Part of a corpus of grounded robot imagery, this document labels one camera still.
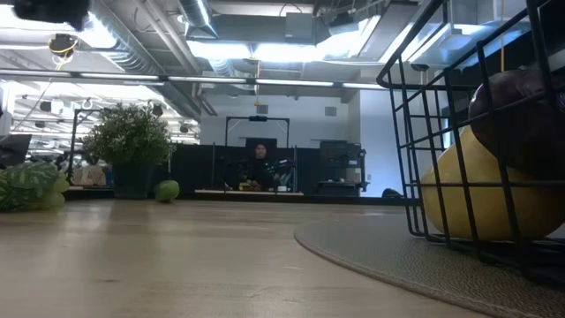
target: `white wall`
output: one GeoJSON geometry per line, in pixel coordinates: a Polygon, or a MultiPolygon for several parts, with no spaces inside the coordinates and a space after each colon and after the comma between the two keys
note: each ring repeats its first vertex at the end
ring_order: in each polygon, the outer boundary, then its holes
{"type": "Polygon", "coordinates": [[[361,92],[357,92],[351,98],[347,108],[347,141],[361,142],[361,92]]]}
{"type": "MultiPolygon", "coordinates": [[[[395,106],[402,103],[402,94],[400,91],[394,93],[395,106]]],[[[428,94],[428,103],[430,115],[435,115],[435,100],[433,94],[428,94]]],[[[398,152],[396,148],[395,128],[393,121],[393,111],[390,101],[389,91],[361,91],[360,94],[360,111],[361,111],[361,144],[366,150],[365,157],[365,174],[367,181],[371,184],[367,188],[367,192],[363,196],[380,197],[386,188],[403,192],[402,179],[400,174],[400,164],[398,162],[398,152]]],[[[416,98],[410,103],[411,115],[423,115],[424,107],[421,98],[416,98]]],[[[400,143],[406,143],[404,132],[404,116],[403,112],[396,113],[398,123],[400,143]]],[[[412,132],[414,139],[425,137],[427,135],[426,121],[423,118],[413,118],[412,132]]],[[[432,121],[432,130],[438,130],[437,121],[432,121]]],[[[434,145],[440,146],[440,139],[434,139],[434,145]]],[[[423,141],[417,144],[417,147],[428,147],[429,142],[423,141]]],[[[408,163],[406,149],[402,150],[404,177],[409,182],[408,163]]],[[[419,175],[422,176],[432,167],[432,156],[429,151],[417,151],[419,175]]]]}
{"type": "MultiPolygon", "coordinates": [[[[255,116],[254,96],[229,98],[226,95],[210,95],[208,101],[218,112],[218,117],[203,117],[200,144],[224,144],[225,118],[227,116],[255,116]]],[[[297,101],[286,96],[261,96],[260,102],[268,104],[269,117],[290,119],[290,146],[317,148],[321,140],[348,139],[348,108],[340,98],[300,97],[297,101]],[[337,117],[325,117],[326,106],[337,107],[337,117]]],[[[246,138],[277,138],[278,147],[286,146],[286,124],[247,120],[231,120],[228,145],[244,146],[246,138]]]]}

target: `table surface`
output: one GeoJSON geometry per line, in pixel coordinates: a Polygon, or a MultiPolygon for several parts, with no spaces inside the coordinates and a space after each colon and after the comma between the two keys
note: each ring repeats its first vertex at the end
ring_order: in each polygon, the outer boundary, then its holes
{"type": "Polygon", "coordinates": [[[484,317],[341,268],[301,223],[401,208],[73,201],[0,215],[2,317],[484,317]]]}

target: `wire basket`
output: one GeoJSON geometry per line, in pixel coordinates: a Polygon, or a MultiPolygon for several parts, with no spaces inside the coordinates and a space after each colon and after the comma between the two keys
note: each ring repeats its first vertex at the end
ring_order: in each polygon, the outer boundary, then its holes
{"type": "MultiPolygon", "coordinates": [[[[476,43],[476,46],[469,50],[466,54],[462,55],[452,65],[444,68],[440,72],[436,72],[435,78],[419,85],[408,84],[405,80],[405,70],[402,60],[402,54],[406,48],[411,44],[412,40],[416,38],[418,33],[428,23],[432,16],[439,11],[442,11],[444,21],[443,25],[447,23],[448,16],[448,0],[431,0],[429,5],[422,11],[422,14],[414,22],[412,29],[404,38],[402,44],[398,47],[392,57],[384,65],[382,71],[377,77],[377,83],[386,87],[390,91],[390,98],[392,104],[394,128],[395,128],[395,141],[398,152],[398,159],[400,163],[400,170],[403,183],[403,195],[405,198],[424,198],[423,192],[427,191],[429,195],[430,189],[437,190],[434,195],[437,195],[439,202],[439,212],[441,213],[441,225],[443,227],[442,233],[437,233],[428,223],[430,212],[437,213],[438,211],[426,211],[424,200],[420,200],[417,206],[406,206],[406,215],[408,218],[408,229],[410,234],[426,238],[433,243],[444,244],[445,246],[455,249],[473,253],[481,261],[491,264],[502,264],[509,266],[512,269],[517,269],[526,278],[536,281],[554,284],[560,288],[565,285],[565,239],[561,238],[544,238],[544,239],[530,239],[526,238],[520,227],[518,216],[516,215],[516,198],[513,197],[513,189],[516,188],[534,188],[534,189],[547,189],[551,188],[555,191],[561,191],[565,186],[565,180],[528,180],[527,182],[511,181],[508,169],[508,157],[505,152],[505,144],[508,142],[508,133],[505,132],[503,125],[496,123],[505,113],[512,111],[527,103],[545,100],[550,106],[551,110],[556,115],[561,112],[558,102],[555,99],[557,92],[563,92],[565,87],[555,87],[552,83],[550,67],[548,63],[546,44],[542,34],[542,26],[539,17],[539,7],[551,1],[527,0],[527,8],[517,13],[515,17],[504,22],[501,26],[476,43]],[[493,92],[491,89],[491,81],[489,79],[492,73],[489,73],[486,64],[485,46],[495,41],[499,36],[507,32],[512,26],[524,18],[529,18],[531,24],[531,38],[533,39],[533,48],[538,62],[538,67],[543,80],[543,90],[538,94],[531,95],[521,101],[512,102],[511,104],[495,108],[493,104],[493,92]],[[484,92],[486,94],[486,113],[473,117],[471,119],[461,118],[457,116],[456,106],[454,103],[454,94],[458,92],[466,92],[471,100],[471,92],[478,88],[476,86],[461,86],[453,85],[452,75],[455,68],[461,63],[468,60],[470,57],[476,55],[478,65],[480,67],[481,79],[484,92]],[[400,83],[393,83],[392,70],[398,63],[400,83]],[[396,102],[395,92],[402,93],[402,101],[396,102]],[[409,91],[416,91],[416,93],[409,96],[409,91]],[[442,115],[441,99],[438,94],[445,94],[447,96],[446,104],[448,105],[448,115],[442,115]],[[423,114],[411,113],[410,102],[419,99],[423,114]],[[449,121],[448,126],[444,126],[445,119],[449,121]],[[423,136],[418,137],[414,132],[414,121],[426,122],[423,136]],[[462,138],[460,137],[460,130],[467,125],[477,123],[478,121],[491,121],[493,131],[495,134],[496,149],[491,151],[494,155],[498,165],[498,172],[500,173],[500,182],[474,182],[470,181],[467,166],[465,164],[465,157],[463,156],[462,138]],[[460,174],[460,182],[441,182],[441,172],[439,169],[439,156],[446,150],[444,147],[444,138],[452,138],[453,145],[451,146],[455,152],[457,160],[456,170],[460,174]],[[435,182],[423,183],[420,180],[423,169],[429,167],[418,166],[418,158],[422,154],[429,154],[431,157],[431,164],[433,172],[430,172],[435,182]],[[449,188],[458,187],[463,191],[464,209],[466,209],[465,222],[468,222],[470,229],[469,238],[459,238],[456,235],[451,235],[451,225],[449,223],[450,215],[446,213],[446,192],[449,188]],[[511,238],[506,240],[489,241],[480,239],[481,229],[477,226],[477,210],[473,206],[474,201],[471,198],[471,193],[477,188],[498,189],[503,193],[504,209],[508,212],[508,228],[511,233],[511,238]]],[[[565,208],[560,206],[553,207],[555,210],[563,209],[557,213],[565,213],[565,208]]]]}

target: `potted plant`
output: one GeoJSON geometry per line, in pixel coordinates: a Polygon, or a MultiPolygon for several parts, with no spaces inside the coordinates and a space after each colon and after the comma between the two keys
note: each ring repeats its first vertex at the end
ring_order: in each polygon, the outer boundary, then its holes
{"type": "Polygon", "coordinates": [[[101,111],[100,120],[83,148],[112,165],[115,198],[146,199],[155,165],[170,153],[167,122],[149,106],[121,104],[101,111]]]}

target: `black wire basket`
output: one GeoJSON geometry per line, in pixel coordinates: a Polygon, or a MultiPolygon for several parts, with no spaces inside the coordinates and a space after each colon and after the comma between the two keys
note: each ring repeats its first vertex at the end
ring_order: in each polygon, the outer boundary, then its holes
{"type": "MultiPolygon", "coordinates": [[[[515,181],[509,175],[511,164],[509,165],[508,150],[506,149],[510,138],[507,132],[508,127],[502,124],[506,122],[502,120],[505,114],[521,106],[526,107],[530,103],[539,101],[544,101],[551,107],[555,118],[562,116],[562,110],[560,110],[555,96],[557,96],[558,92],[563,92],[565,87],[556,86],[552,82],[553,75],[550,72],[546,44],[539,17],[539,8],[547,3],[551,3],[551,0],[526,0],[526,3],[525,10],[520,11],[515,17],[501,24],[490,35],[478,41],[473,49],[462,55],[452,65],[436,72],[437,76],[435,78],[427,81],[427,83],[409,84],[405,80],[405,65],[402,59],[404,51],[436,12],[441,12],[443,16],[443,25],[440,25],[436,32],[439,32],[440,28],[448,23],[448,0],[431,0],[414,22],[402,44],[384,65],[377,77],[377,83],[390,91],[394,115],[395,141],[403,182],[403,196],[405,198],[422,199],[418,201],[420,203],[417,206],[405,207],[409,232],[414,236],[426,238],[430,242],[444,244],[451,249],[472,253],[483,262],[517,269],[524,277],[532,281],[553,284],[561,288],[565,285],[565,239],[532,238],[524,234],[524,227],[521,229],[519,226],[520,224],[524,225],[524,223],[520,220],[521,216],[516,213],[517,209],[522,208],[520,206],[522,198],[516,196],[520,191],[516,189],[538,189],[540,191],[560,193],[561,197],[565,197],[565,192],[563,191],[565,189],[565,180],[540,178],[528,179],[525,182],[515,181]],[[490,80],[490,76],[493,73],[489,73],[487,69],[485,46],[495,41],[524,18],[528,18],[531,24],[531,39],[539,68],[540,86],[542,89],[520,101],[495,108],[491,88],[492,81],[490,80]],[[456,67],[470,57],[475,56],[478,59],[482,83],[477,83],[475,86],[453,85],[456,67]],[[396,63],[399,69],[400,83],[393,83],[392,81],[392,70],[393,67],[396,67],[396,63]],[[466,93],[469,98],[468,102],[470,102],[471,93],[478,89],[479,85],[482,85],[485,93],[486,112],[471,119],[458,116],[454,95],[466,93]],[[402,93],[401,102],[395,101],[395,91],[402,93]],[[448,106],[447,115],[441,113],[441,99],[438,97],[438,94],[447,96],[445,101],[448,106]],[[411,113],[410,102],[417,98],[421,101],[421,106],[423,106],[423,114],[411,113]],[[449,122],[447,126],[444,124],[445,119],[449,122]],[[422,120],[426,122],[426,127],[423,136],[418,137],[414,132],[414,121],[421,122],[422,120]],[[494,166],[497,168],[498,173],[498,180],[495,181],[478,182],[473,180],[472,176],[470,178],[468,165],[465,163],[466,157],[463,155],[464,145],[462,147],[463,135],[460,136],[460,132],[465,126],[474,125],[474,123],[479,121],[490,123],[492,128],[493,135],[491,137],[496,147],[490,153],[493,155],[494,166]],[[453,165],[456,167],[458,177],[460,177],[456,182],[447,182],[445,179],[442,182],[444,176],[441,175],[439,162],[441,161],[440,155],[446,150],[444,147],[444,137],[453,139],[451,154],[456,159],[456,163],[453,165]],[[422,176],[420,172],[429,168],[418,166],[418,158],[422,154],[431,156],[433,170],[430,170],[429,176],[435,182],[423,182],[420,179],[420,176],[422,176]],[[453,228],[450,222],[454,220],[448,211],[449,207],[447,205],[450,200],[454,199],[450,196],[453,193],[450,189],[454,188],[462,192],[460,204],[463,204],[465,226],[470,229],[469,235],[466,238],[464,236],[460,237],[453,232],[450,233],[453,228]],[[481,238],[484,237],[485,228],[484,226],[483,228],[478,226],[477,212],[478,206],[481,206],[484,202],[479,203],[477,199],[473,199],[473,193],[477,191],[476,189],[486,189],[479,191],[499,192],[501,207],[504,210],[503,214],[505,217],[505,224],[503,226],[508,226],[509,238],[497,240],[481,238]],[[438,202],[437,205],[434,205],[434,208],[439,211],[426,211],[424,198],[426,196],[429,197],[431,191],[433,191],[433,199],[438,202]],[[431,214],[438,216],[435,227],[428,224],[431,214]],[[440,223],[440,227],[442,226],[441,232],[435,230],[435,228],[438,228],[437,223],[440,223]]],[[[565,127],[561,127],[561,129],[560,133],[565,132],[565,127]]],[[[556,211],[554,213],[557,215],[562,216],[565,214],[565,206],[557,204],[555,206],[549,205],[549,208],[556,211]]]]}

